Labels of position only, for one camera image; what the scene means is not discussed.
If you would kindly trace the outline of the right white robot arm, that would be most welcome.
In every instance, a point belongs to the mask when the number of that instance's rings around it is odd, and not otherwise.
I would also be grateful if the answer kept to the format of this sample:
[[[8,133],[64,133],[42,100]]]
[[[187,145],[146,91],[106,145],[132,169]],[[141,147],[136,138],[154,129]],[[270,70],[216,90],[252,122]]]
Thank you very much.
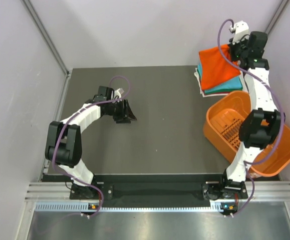
[[[240,39],[231,39],[230,55],[240,61],[250,101],[251,112],[239,128],[240,146],[233,162],[223,174],[218,192],[224,198],[242,192],[246,174],[257,156],[272,145],[277,149],[282,137],[284,114],[269,84],[269,62],[263,58],[268,35],[253,31]]]

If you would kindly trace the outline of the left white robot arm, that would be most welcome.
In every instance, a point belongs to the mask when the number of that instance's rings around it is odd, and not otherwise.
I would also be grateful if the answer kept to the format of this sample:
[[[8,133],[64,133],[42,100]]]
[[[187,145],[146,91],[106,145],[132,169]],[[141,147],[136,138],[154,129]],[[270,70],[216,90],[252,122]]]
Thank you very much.
[[[94,174],[82,160],[82,133],[103,116],[111,116],[117,124],[137,120],[123,93],[122,88],[100,86],[98,93],[70,117],[49,124],[45,158],[69,175],[71,191],[78,198],[92,199],[100,194]]]

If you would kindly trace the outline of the orange t shirt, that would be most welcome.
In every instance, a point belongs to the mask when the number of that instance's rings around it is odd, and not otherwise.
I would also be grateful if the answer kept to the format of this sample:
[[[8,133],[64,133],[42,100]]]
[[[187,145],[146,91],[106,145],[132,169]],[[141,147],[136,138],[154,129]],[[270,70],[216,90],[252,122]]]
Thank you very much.
[[[223,58],[218,47],[200,51],[199,58],[202,90],[211,89],[240,75],[240,71]]]

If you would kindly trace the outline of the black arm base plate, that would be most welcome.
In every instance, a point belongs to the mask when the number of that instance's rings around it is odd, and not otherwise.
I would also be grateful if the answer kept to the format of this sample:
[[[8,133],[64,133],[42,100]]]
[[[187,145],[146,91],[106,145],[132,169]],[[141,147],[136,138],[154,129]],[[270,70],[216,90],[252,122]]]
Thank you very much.
[[[210,201],[246,200],[244,183],[224,188],[220,173],[97,174],[103,207],[207,207]]]

